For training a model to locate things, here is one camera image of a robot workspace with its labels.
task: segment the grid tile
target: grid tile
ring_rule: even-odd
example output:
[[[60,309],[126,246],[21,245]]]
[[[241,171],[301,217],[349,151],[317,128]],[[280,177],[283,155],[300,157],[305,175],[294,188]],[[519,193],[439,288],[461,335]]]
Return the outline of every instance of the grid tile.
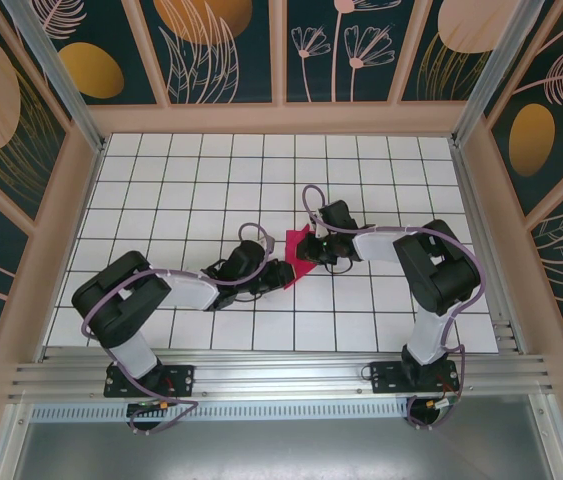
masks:
[[[156,267],[199,271],[230,255],[243,223],[259,222],[277,239],[272,257],[285,258],[286,231],[309,223],[301,198],[309,183],[323,190],[326,202],[345,200],[359,225],[415,226],[441,218],[461,241],[472,241],[445,139],[114,135],[48,344],[98,346],[80,336],[71,296],[127,251],[142,252]],[[308,204],[321,205],[317,192],[308,192]],[[243,237],[256,240],[257,232],[248,228]],[[347,266],[342,260],[334,271]],[[144,334],[161,348],[399,352],[412,332],[413,307],[399,263],[363,262],[335,276],[317,267],[296,288],[216,314],[164,303]],[[451,346],[457,331],[468,351],[496,351],[485,299],[459,317]]]

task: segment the purple cable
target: purple cable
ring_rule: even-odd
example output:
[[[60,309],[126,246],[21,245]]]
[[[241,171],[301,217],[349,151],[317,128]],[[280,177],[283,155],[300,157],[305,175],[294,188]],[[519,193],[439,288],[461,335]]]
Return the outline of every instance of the purple cable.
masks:
[[[303,201],[303,207],[305,208],[305,211],[308,213],[308,215],[310,216],[310,218],[312,219],[313,222],[321,225],[322,227],[327,228],[328,230],[330,230],[332,232],[348,233],[348,234],[353,234],[353,235],[358,235],[358,234],[361,234],[361,233],[371,233],[371,232],[424,233],[426,235],[437,237],[437,238],[440,238],[442,240],[445,240],[448,243],[451,243],[452,245],[457,247],[459,250],[461,250],[463,253],[465,253],[467,255],[467,257],[475,265],[475,267],[477,268],[477,271],[479,272],[479,277],[480,277],[480,280],[481,280],[481,285],[479,286],[479,290],[477,291],[477,294],[474,297],[472,297],[467,302],[459,305],[457,308],[452,310],[452,312],[450,313],[450,316],[448,317],[448,321],[446,322],[445,327],[443,328],[443,333],[441,335],[441,346],[443,347],[443,349],[446,352],[459,352],[461,354],[461,380],[460,380],[460,384],[459,384],[459,391],[457,392],[457,397],[460,398],[461,393],[463,392],[463,381],[465,379],[465,346],[463,344],[461,344],[456,348],[448,348],[448,347],[445,346],[445,344],[446,344],[447,339],[448,339],[448,334],[450,333],[450,328],[452,327],[452,324],[454,323],[454,320],[456,319],[457,315],[459,315],[459,313],[463,312],[466,308],[468,308],[471,305],[473,305],[474,303],[476,303],[479,300],[479,298],[481,298],[481,296],[485,293],[485,283],[486,283],[485,270],[481,266],[477,257],[470,250],[468,250],[468,248],[465,245],[463,245],[458,240],[450,237],[449,235],[446,235],[445,233],[437,232],[436,230],[432,230],[432,229],[425,228],[425,227],[370,227],[370,228],[360,228],[358,230],[351,230],[351,229],[347,229],[347,228],[333,227],[332,225],[328,225],[327,223],[325,223],[323,220],[321,220],[319,217],[317,217],[316,214],[314,212],[312,212],[312,210],[310,210],[310,206],[308,205],[308,200],[307,200],[308,190],[316,190],[319,193],[319,195],[321,197],[321,206],[322,207],[325,206],[325,203],[326,203],[325,202],[325,195],[319,187],[317,187],[316,185],[313,185],[313,184],[306,185],[305,188],[303,189],[302,194],[301,194],[301,200]],[[406,412],[407,412],[406,418],[408,420],[408,423],[410,423],[410,425],[413,425],[415,427],[423,426],[423,427],[428,427],[429,429],[431,429],[432,426],[425,425],[424,423],[419,422],[416,418],[412,417],[412,415],[411,415],[412,404],[414,403],[414,401],[416,399],[417,399],[417,397],[415,395],[415,396],[411,397],[410,400],[408,400],[408,406],[407,406],[407,410],[406,410]],[[448,418],[450,418],[450,415],[451,415],[450,412],[452,412],[453,410],[454,410],[454,406],[437,423],[437,427],[442,425],[443,423],[445,423],[448,420]]]
[[[96,335],[94,335],[94,334],[92,334],[88,331],[88,325],[92,321],[92,318],[94,318],[94,316],[97,314],[97,312],[99,310],[101,310],[101,308],[107,302],[109,302],[112,297],[117,295],[121,290],[123,290],[128,285],[136,282],[137,280],[139,280],[143,277],[147,277],[148,275],[170,276],[170,275],[176,274],[176,275],[179,275],[179,276],[190,277],[190,278],[201,278],[201,279],[203,279],[203,280],[205,280],[209,283],[213,283],[215,285],[223,285],[223,286],[235,286],[235,285],[241,285],[242,283],[249,282],[250,280],[255,278],[257,275],[259,275],[259,273],[261,273],[261,271],[265,268],[265,265],[268,263],[268,259],[270,258],[270,255],[272,254],[272,251],[274,250],[274,238],[272,238],[270,235],[268,235],[268,232],[266,232],[265,229],[261,225],[259,225],[257,223],[253,223],[253,222],[248,222],[248,223],[244,223],[239,228],[239,232],[238,232],[239,240],[243,240],[242,232],[243,232],[243,229],[245,229],[246,227],[256,227],[259,230],[259,232],[263,235],[263,237],[265,238],[265,243],[266,243],[265,254],[263,256],[263,260],[261,261],[261,263],[259,264],[257,269],[254,272],[252,272],[250,275],[248,275],[247,277],[241,278],[239,280],[234,280],[234,281],[225,281],[225,280],[215,280],[215,279],[210,278],[210,277],[204,277],[204,276],[202,276],[200,274],[196,274],[196,273],[184,272],[184,271],[181,271],[181,270],[170,270],[170,269],[167,269],[167,268],[154,268],[154,269],[149,269],[149,270],[143,270],[141,272],[135,273],[134,275],[126,278],[119,285],[117,285],[112,290],[110,290],[108,293],[106,293],[103,296],[103,298],[101,298],[101,300],[99,300],[94,305],[94,307],[92,307],[92,309],[88,312],[88,314],[83,319],[83,324],[81,325],[81,333],[88,338],[96,340],[97,339]],[[196,402],[194,400],[180,400],[178,398],[167,397],[165,395],[160,395],[156,392],[148,390],[143,385],[141,385],[139,382],[137,382],[128,373],[126,368],[121,364],[121,362],[119,362],[119,360],[114,356],[114,354],[110,350],[108,350],[106,348],[104,348],[104,350],[110,356],[110,358],[112,358],[112,360],[114,362],[116,362],[117,366],[119,367],[119,370],[121,370],[121,373],[123,373],[123,375],[125,375],[125,377],[128,379],[128,381],[135,388],[137,388],[139,391],[143,392],[144,394],[146,394],[148,396],[162,400],[164,402],[174,403],[175,405],[190,405],[188,408],[186,408],[183,412],[181,412],[179,415],[177,415],[172,420],[169,420],[168,422],[162,423],[162,424],[156,426],[155,428],[153,428],[151,430],[147,430],[147,431],[139,430],[134,425],[134,420],[136,419],[137,415],[140,415],[141,413],[146,411],[146,410],[137,410],[130,417],[130,427],[133,429],[135,434],[141,433],[143,435],[149,435],[150,433],[162,432],[163,430],[166,430],[166,429],[170,428],[171,426],[173,426],[181,418],[183,418],[184,416],[186,416],[187,414],[192,412],[192,410],[194,410],[195,408],[197,408],[199,406],[199,402]]]

